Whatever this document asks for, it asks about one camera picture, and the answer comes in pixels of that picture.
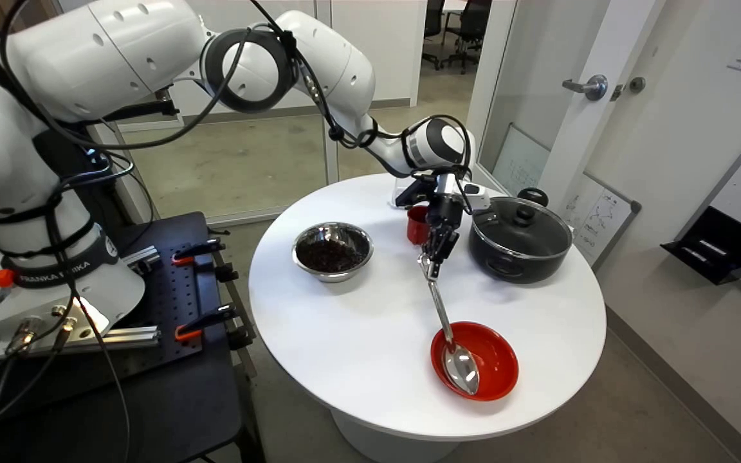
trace metal spoon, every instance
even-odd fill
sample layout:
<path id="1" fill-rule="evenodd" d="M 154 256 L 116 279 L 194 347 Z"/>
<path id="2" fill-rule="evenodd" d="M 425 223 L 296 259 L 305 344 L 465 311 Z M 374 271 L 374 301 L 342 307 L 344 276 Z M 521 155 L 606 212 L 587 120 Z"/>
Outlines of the metal spoon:
<path id="1" fill-rule="evenodd" d="M 444 303 L 443 303 L 443 295 L 440 295 L 440 289 L 436 289 L 436 280 L 430 276 L 430 263 L 421 263 L 421 272 L 425 272 L 425 280 L 426 280 L 426 289 L 430 289 L 430 295 L 431 295 L 431 303 L 443 319 L 443 335 L 444 335 L 444 358 L 443 358 L 443 369 L 444 369 L 444 375 L 468 397 L 475 397 L 477 394 L 477 369 L 475 369 L 475 360 L 470 356 L 468 347 L 458 344 L 452 339 L 452 329 L 450 329 L 450 321 L 446 321 L 446 311 L 444 311 Z"/>

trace door handle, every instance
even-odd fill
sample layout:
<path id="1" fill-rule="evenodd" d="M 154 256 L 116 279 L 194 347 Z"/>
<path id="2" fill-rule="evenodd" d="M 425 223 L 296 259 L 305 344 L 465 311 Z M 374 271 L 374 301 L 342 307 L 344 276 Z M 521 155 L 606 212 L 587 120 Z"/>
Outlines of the door handle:
<path id="1" fill-rule="evenodd" d="M 596 102 L 596 100 L 602 100 L 605 97 L 605 93 L 606 93 L 606 77 L 605 75 L 594 75 L 594 77 L 589 77 L 584 84 L 580 83 L 573 83 L 573 79 L 565 79 L 565 83 L 560 83 L 565 90 L 571 90 L 571 93 L 584 93 L 584 97 L 589 100 L 589 102 Z"/>

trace black pot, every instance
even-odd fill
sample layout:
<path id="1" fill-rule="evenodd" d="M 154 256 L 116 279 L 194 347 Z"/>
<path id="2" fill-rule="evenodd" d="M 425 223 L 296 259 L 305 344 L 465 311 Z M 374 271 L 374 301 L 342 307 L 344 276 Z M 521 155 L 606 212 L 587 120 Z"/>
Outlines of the black pot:
<path id="1" fill-rule="evenodd" d="M 475 214 L 470 226 L 477 267 L 512 283 L 552 276 L 571 250 L 571 230 L 544 205 L 547 196 L 538 189 L 490 198 L 490 208 Z"/>

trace pot handle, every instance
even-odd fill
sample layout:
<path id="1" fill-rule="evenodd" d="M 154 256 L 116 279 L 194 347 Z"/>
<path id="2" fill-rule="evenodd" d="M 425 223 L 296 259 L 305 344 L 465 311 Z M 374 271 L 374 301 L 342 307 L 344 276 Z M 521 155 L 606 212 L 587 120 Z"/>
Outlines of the pot handle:
<path id="1" fill-rule="evenodd" d="M 547 208 L 547 196 L 539 189 L 525 189 L 525 190 L 519 190 L 519 198 Z"/>

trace round white table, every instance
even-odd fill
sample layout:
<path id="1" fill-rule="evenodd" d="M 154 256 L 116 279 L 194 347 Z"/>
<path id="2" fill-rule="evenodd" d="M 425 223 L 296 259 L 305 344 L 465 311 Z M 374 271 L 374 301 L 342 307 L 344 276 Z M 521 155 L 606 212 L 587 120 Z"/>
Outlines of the round white table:
<path id="1" fill-rule="evenodd" d="M 374 433 L 413 443 L 468 443 L 528 428 L 562 406 L 594 374 L 605 344 L 605 301 L 587 259 L 571 247 L 542 283 L 483 276 L 468 253 L 470 218 L 443 265 L 440 290 L 452 321 L 495 329 L 519 358 L 513 392 L 490 405 L 450 394 L 430 369 L 440 329 L 405 241 L 405 184 L 371 175 L 326 186 L 279 214 L 256 245 L 248 301 L 269 356 L 308 394 Z M 296 238 L 320 222 L 371 234 L 372 258 L 346 283 L 320 283 L 293 263 Z"/>

